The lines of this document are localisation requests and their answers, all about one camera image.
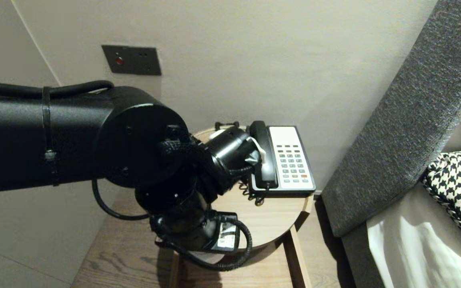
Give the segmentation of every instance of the wall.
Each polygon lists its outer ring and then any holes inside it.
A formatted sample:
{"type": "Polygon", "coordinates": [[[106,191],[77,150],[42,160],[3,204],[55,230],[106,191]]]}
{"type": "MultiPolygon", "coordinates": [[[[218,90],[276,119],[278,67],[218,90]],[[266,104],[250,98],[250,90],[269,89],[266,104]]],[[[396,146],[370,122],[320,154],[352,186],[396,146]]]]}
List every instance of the wall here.
{"type": "MultiPolygon", "coordinates": [[[[0,82],[57,85],[14,6],[2,0],[0,82]]],[[[88,182],[0,192],[0,287],[69,287],[104,217],[88,182]]]]}
{"type": "Polygon", "coordinates": [[[63,84],[140,87],[191,131],[295,124],[322,189],[436,1],[13,2],[63,84]],[[113,75],[101,44],[157,47],[164,75],[113,75]]]}

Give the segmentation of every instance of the black cable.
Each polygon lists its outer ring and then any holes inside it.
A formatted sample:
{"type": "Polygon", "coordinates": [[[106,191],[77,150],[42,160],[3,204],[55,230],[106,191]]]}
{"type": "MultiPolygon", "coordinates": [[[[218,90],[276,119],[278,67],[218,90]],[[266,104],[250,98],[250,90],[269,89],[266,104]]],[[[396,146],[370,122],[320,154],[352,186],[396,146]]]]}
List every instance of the black cable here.
{"type": "MultiPolygon", "coordinates": [[[[113,88],[113,83],[110,81],[97,80],[83,84],[51,88],[50,95],[51,98],[65,98],[95,90],[111,88],[113,88]]],[[[38,99],[42,98],[42,88],[0,83],[0,96],[38,99]]]]}
{"type": "Polygon", "coordinates": [[[170,242],[170,241],[165,241],[165,244],[167,246],[170,246],[170,248],[174,249],[177,251],[177,253],[183,255],[186,257],[188,260],[192,261],[194,264],[197,264],[198,266],[201,266],[202,268],[206,268],[209,270],[216,270],[216,271],[230,271],[234,270],[236,268],[241,267],[245,261],[250,257],[250,252],[252,251],[252,235],[250,234],[249,229],[243,222],[238,221],[236,219],[232,218],[227,218],[227,217],[221,217],[220,218],[221,222],[228,222],[231,224],[234,224],[239,230],[245,234],[245,237],[247,238],[247,248],[245,248],[245,252],[236,260],[234,263],[216,263],[216,264],[211,264],[208,262],[205,262],[197,257],[195,257],[193,254],[191,254],[188,250],[186,250],[184,247],[178,246],[177,244],[170,242]]]}
{"type": "Polygon", "coordinates": [[[144,214],[144,215],[136,215],[136,216],[129,216],[129,215],[122,215],[120,213],[117,213],[115,211],[113,211],[111,208],[109,208],[108,206],[106,206],[106,204],[104,203],[104,201],[102,200],[101,198],[101,195],[99,193],[99,187],[97,185],[97,179],[93,179],[92,180],[92,191],[94,192],[94,197],[95,197],[95,201],[97,201],[97,204],[99,204],[99,206],[106,212],[108,213],[109,215],[117,218],[117,219],[121,219],[121,220],[128,220],[128,221],[136,221],[136,220],[143,220],[143,219],[147,219],[149,216],[148,214],[144,214]]]}

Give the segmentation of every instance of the telephone handset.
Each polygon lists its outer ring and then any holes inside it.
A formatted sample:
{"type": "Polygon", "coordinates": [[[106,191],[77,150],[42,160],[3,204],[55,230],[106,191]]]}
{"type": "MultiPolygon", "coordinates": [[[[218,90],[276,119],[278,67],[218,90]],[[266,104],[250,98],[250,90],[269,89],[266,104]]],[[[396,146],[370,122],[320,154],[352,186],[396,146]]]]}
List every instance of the telephone handset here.
{"type": "Polygon", "coordinates": [[[264,196],[306,196],[315,189],[314,177],[295,126],[266,126],[254,121],[250,136],[266,152],[250,175],[250,189],[264,196]]]}

